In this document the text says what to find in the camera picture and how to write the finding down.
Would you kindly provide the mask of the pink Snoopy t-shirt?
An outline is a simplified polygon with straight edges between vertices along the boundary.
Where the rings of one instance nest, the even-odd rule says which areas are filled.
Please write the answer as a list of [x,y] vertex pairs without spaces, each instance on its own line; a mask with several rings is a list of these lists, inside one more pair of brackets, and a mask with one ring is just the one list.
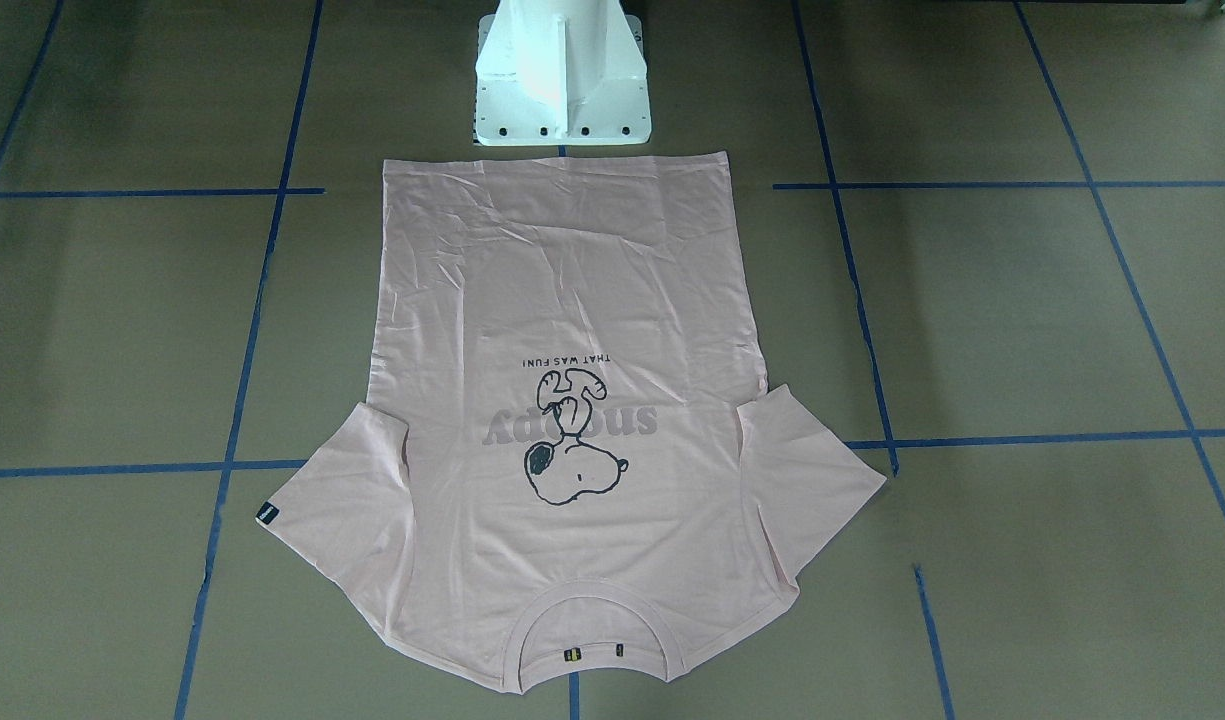
[[671,682],[884,478],[768,384],[728,159],[385,160],[365,400],[257,511],[387,647]]

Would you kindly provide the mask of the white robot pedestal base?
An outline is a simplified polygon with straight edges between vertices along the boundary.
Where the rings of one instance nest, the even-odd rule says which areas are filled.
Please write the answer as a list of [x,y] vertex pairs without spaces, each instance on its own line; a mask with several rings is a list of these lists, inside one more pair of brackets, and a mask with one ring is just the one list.
[[472,133],[484,146],[652,136],[641,20],[617,1],[501,1],[478,22]]

